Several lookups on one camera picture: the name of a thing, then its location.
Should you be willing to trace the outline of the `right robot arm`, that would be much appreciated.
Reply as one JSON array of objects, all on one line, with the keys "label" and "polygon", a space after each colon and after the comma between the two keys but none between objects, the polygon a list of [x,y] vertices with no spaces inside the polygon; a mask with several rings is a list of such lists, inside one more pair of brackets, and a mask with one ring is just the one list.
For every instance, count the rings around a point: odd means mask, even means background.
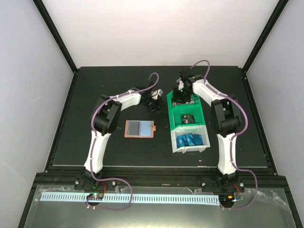
[{"label": "right robot arm", "polygon": [[186,67],[180,72],[172,98],[174,102],[185,104],[195,95],[210,106],[210,122],[219,143],[216,186],[220,191],[228,191],[238,181],[241,171],[235,162],[236,140],[248,127],[247,115],[235,99],[212,86],[206,76],[194,75],[192,68]]}]

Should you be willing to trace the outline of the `pink card holder wallet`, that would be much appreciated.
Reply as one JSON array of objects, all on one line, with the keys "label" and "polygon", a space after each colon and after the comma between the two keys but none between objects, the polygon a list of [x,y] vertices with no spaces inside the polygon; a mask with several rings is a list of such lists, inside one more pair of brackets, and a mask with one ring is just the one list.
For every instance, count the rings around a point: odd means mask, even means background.
[{"label": "pink card holder wallet", "polygon": [[129,120],[126,120],[126,123],[125,123],[125,132],[124,132],[125,138],[153,138],[154,132],[156,131],[156,126],[154,125],[154,121],[140,121],[139,120],[140,128],[139,128],[138,136],[128,136],[127,135],[128,121]]}]

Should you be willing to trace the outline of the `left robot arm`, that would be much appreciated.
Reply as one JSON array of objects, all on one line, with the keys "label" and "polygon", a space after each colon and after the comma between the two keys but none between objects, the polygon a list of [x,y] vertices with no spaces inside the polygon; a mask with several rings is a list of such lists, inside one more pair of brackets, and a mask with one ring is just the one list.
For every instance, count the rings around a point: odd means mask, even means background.
[{"label": "left robot arm", "polygon": [[90,189],[96,190],[102,184],[102,178],[97,173],[103,168],[106,145],[118,126],[121,111],[135,105],[144,105],[150,112],[163,109],[163,91],[154,91],[155,85],[149,81],[148,87],[133,87],[119,95],[98,98],[91,115],[91,143],[82,171],[85,184]]}]

